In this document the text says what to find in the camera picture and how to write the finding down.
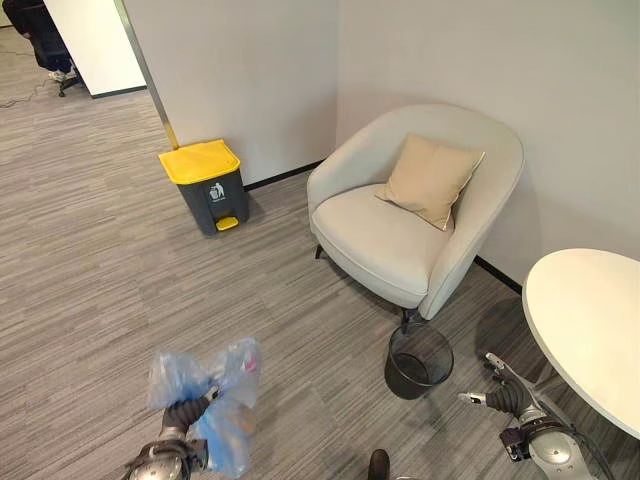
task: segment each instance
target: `yellow lid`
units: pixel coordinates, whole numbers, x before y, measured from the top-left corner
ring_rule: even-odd
[[[180,147],[158,156],[169,179],[179,185],[221,177],[240,167],[240,160],[222,139]]]

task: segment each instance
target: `baseboard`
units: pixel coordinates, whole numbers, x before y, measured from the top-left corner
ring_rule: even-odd
[[[496,267],[491,265],[482,257],[476,256],[476,258],[474,258],[473,261],[476,263],[476,265],[485,269],[487,272],[489,272],[495,278],[500,280],[502,283],[504,283],[507,287],[509,287],[514,292],[516,292],[518,295],[522,295],[522,285],[516,282],[513,278],[509,277],[505,273],[498,270]]]
[[[302,172],[307,172],[309,170],[313,170],[318,165],[320,165],[323,160],[319,162],[313,162],[308,165],[304,165],[299,168],[294,168],[293,170],[289,170],[288,172],[281,173],[279,175],[275,175],[273,177],[265,178],[264,180],[260,180],[259,182],[250,183],[249,185],[244,186],[244,191],[248,192],[249,190],[254,190],[256,188],[264,187],[265,185],[269,185],[271,183],[279,182],[280,180],[284,180],[285,178],[293,177],[294,175],[298,175]]]
[[[139,90],[144,90],[146,88],[147,88],[146,85],[140,85],[139,87],[123,88],[122,90],[114,90],[113,92],[104,92],[104,93],[99,93],[97,95],[91,95],[91,98],[95,100],[96,98],[111,97],[113,95],[120,95],[122,93],[137,92]]]

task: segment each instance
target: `chair armrest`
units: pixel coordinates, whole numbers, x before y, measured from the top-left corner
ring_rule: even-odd
[[[517,137],[510,148],[518,159],[510,164],[480,165],[461,195],[455,230],[444,246],[429,277],[429,293],[420,304],[421,315],[430,320],[462,281],[487,234],[511,196],[524,167]]]
[[[313,171],[307,183],[309,215],[335,195],[388,180],[407,134],[390,117],[364,127]]]

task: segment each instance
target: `robotic hand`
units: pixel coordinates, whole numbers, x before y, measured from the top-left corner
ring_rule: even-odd
[[[158,439],[142,447],[125,465],[127,473],[122,480],[189,480],[192,472],[204,471],[209,462],[207,441],[186,440],[186,435],[217,396],[216,389],[165,409]]]
[[[502,386],[492,393],[460,393],[458,398],[510,413],[518,420],[518,427],[500,434],[511,460],[531,458],[550,480],[596,478],[589,473],[576,439],[569,435],[576,434],[572,425],[561,421],[559,415],[549,414],[536,399],[534,385],[500,358],[493,353],[487,353],[485,358]]]

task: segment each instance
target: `chair seat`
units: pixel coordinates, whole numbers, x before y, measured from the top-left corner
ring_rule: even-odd
[[[375,196],[367,185],[325,200],[311,216],[320,245],[369,290],[405,308],[427,295],[429,274],[453,233]]]

